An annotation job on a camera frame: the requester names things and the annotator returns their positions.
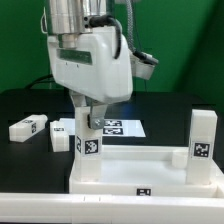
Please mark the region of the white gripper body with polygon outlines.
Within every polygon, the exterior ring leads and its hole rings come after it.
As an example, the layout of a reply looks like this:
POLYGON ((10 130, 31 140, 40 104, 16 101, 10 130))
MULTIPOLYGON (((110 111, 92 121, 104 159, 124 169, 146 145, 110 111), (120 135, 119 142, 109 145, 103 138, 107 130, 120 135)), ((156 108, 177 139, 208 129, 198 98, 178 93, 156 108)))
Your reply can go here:
POLYGON ((106 104, 130 98, 133 86, 129 49, 121 36, 121 52, 114 58, 114 27, 93 28, 91 33, 79 35, 73 49, 60 48, 55 36, 47 41, 51 70, 58 84, 106 104))

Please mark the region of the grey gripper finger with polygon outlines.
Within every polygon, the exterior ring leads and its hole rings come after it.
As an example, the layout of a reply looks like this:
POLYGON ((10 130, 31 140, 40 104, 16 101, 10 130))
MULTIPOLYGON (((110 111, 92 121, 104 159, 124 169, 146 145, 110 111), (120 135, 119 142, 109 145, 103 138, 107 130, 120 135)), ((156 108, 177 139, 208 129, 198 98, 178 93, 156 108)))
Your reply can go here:
POLYGON ((104 127, 104 118, 107 110, 107 104, 92 101, 90 103, 90 113, 88 115, 88 125, 93 130, 99 130, 104 127))
POLYGON ((70 98, 75 107, 85 107, 86 106, 86 98, 84 95, 75 92, 73 90, 69 91, 70 98))

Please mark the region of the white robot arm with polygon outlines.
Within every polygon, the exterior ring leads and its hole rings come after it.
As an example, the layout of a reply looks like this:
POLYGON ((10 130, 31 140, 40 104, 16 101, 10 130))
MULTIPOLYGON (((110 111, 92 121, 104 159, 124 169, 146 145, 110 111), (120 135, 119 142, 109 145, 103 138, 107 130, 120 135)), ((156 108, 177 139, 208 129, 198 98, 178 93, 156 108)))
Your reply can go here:
POLYGON ((109 104, 130 98, 129 49, 110 0, 45 0, 41 19, 55 81, 87 97, 89 127, 101 129, 109 104))

